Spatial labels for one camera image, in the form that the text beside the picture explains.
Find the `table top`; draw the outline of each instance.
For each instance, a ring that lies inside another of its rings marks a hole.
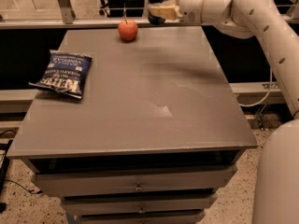
[[[10,158],[256,147],[201,27],[68,31],[60,50],[93,56],[83,99],[39,91]]]

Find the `snack bag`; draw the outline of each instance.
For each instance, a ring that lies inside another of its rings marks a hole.
[[[43,91],[56,91],[81,99],[92,57],[88,55],[52,50],[44,76],[29,85]]]

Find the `floor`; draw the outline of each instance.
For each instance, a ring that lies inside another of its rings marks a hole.
[[[254,120],[254,113],[244,112],[255,134],[258,147],[247,150],[237,162],[236,175],[225,188],[218,189],[218,199],[210,209],[206,210],[206,216],[200,222],[201,224],[251,223],[257,167],[263,145],[271,132],[287,120],[286,107],[284,105],[274,105],[274,107],[263,116],[264,129],[258,127]],[[16,121],[0,121],[0,129],[9,128],[11,123],[16,124]],[[0,139],[0,142],[7,141],[8,138]],[[38,191],[30,182],[31,175],[32,172],[21,161],[12,161],[6,179],[18,182],[27,189]],[[9,181],[5,182],[0,203],[7,204],[7,209],[0,214],[1,224],[67,223],[66,215],[57,198],[49,198],[44,194],[30,194]]]

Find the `apple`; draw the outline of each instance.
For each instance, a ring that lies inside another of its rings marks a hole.
[[[138,34],[137,23],[133,20],[125,19],[120,22],[118,26],[119,34],[121,39],[125,41],[133,41],[136,39]]]

